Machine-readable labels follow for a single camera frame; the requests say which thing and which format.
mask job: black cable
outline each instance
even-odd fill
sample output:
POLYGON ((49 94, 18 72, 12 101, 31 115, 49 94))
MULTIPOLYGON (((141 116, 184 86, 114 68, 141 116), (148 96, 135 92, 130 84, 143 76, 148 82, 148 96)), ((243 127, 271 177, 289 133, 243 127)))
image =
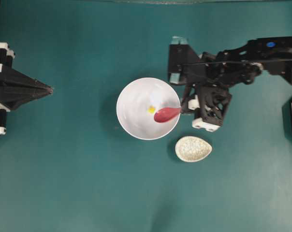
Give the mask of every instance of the black cable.
POLYGON ((252 64, 252 63, 272 63, 272 62, 285 62, 285 61, 292 61, 291 59, 260 59, 260 60, 251 60, 251 61, 233 61, 233 60, 226 60, 226 61, 214 61, 214 62, 200 62, 200 63, 187 63, 183 64, 186 66, 191 65, 206 65, 206 64, 222 64, 222 63, 230 63, 230 64, 252 64))

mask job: white bowl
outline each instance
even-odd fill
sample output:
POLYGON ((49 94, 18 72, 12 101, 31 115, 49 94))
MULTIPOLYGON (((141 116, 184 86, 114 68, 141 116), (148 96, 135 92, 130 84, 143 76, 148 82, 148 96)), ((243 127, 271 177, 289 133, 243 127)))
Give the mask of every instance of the white bowl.
POLYGON ((178 115, 165 123, 155 122, 155 112, 164 107, 180 107, 177 93, 166 82, 146 77, 131 82, 122 90, 116 111, 127 133, 138 139, 154 140, 167 135, 179 120, 178 115))

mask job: red spoon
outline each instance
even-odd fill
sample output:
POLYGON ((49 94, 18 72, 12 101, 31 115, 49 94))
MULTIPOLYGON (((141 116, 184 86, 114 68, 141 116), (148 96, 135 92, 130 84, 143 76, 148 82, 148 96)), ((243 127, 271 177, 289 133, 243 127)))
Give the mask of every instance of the red spoon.
POLYGON ((154 115, 154 120, 156 122, 162 123, 171 120, 180 114, 181 108, 162 108, 158 110, 154 115))

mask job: white bracket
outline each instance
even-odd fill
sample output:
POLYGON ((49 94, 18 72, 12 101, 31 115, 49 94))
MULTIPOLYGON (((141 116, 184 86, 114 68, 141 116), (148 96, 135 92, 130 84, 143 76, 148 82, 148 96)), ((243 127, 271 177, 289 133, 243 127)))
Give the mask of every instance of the white bracket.
POLYGON ((15 52, 9 48, 8 43, 0 43, 0 49, 3 48, 6 50, 6 55, 15 58, 15 52))

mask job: black robotic structure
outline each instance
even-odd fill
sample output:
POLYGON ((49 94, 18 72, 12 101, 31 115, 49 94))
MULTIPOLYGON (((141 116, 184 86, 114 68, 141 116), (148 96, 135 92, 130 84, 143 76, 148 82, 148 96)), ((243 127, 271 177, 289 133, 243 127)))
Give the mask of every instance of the black robotic structure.
POLYGON ((250 40, 216 56, 207 52, 197 56, 181 37, 174 37, 170 45, 168 79, 171 84, 185 85, 181 113, 194 114, 192 126, 198 129, 216 131, 232 98, 229 88, 252 84, 262 70, 292 85, 292 37, 250 40))
POLYGON ((53 92, 50 86, 12 69, 14 58, 8 44, 0 43, 0 135, 6 134, 7 112, 53 92))

